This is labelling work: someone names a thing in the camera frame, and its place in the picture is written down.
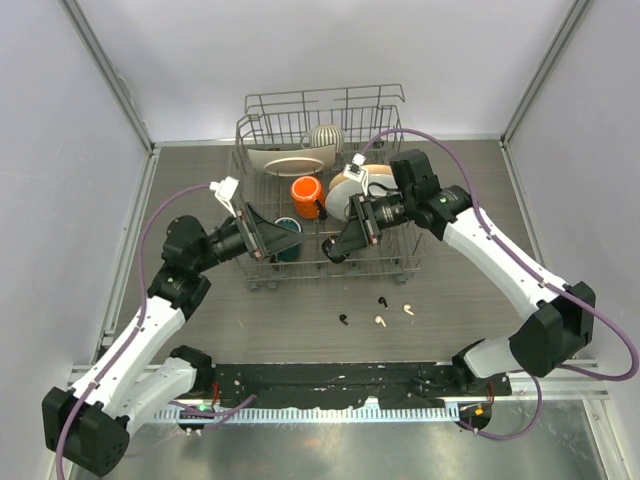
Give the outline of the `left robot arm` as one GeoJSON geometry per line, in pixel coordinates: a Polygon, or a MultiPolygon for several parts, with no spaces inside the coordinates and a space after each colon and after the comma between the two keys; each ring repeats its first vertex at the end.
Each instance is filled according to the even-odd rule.
{"type": "Polygon", "coordinates": [[[131,438],[158,410],[180,395],[205,397],[213,385],[211,357],[181,346],[149,376],[142,373],[158,350],[190,319],[211,286],[205,271],[243,254],[261,259],[299,245],[302,233],[264,219],[251,204],[208,233],[184,215],[167,227],[162,267],[142,290],[129,325],[98,362],[66,390],[44,397],[46,447],[56,474],[70,462],[97,476],[110,473],[131,438]]]}

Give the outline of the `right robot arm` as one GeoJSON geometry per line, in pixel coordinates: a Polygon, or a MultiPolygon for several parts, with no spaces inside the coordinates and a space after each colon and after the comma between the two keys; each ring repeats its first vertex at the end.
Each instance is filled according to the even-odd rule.
{"type": "Polygon", "coordinates": [[[467,257],[499,288],[523,324],[508,337],[482,339],[454,357],[451,380],[457,391],[475,394],[489,377],[507,371],[544,377],[591,342],[595,293],[586,283],[570,285],[537,264],[501,235],[484,210],[474,209],[462,187],[441,187],[424,152],[397,154],[390,167],[395,185],[380,196],[369,191],[375,184],[363,155],[344,168],[356,192],[344,228],[322,249],[341,263],[378,244],[384,230],[412,222],[467,257]]]}

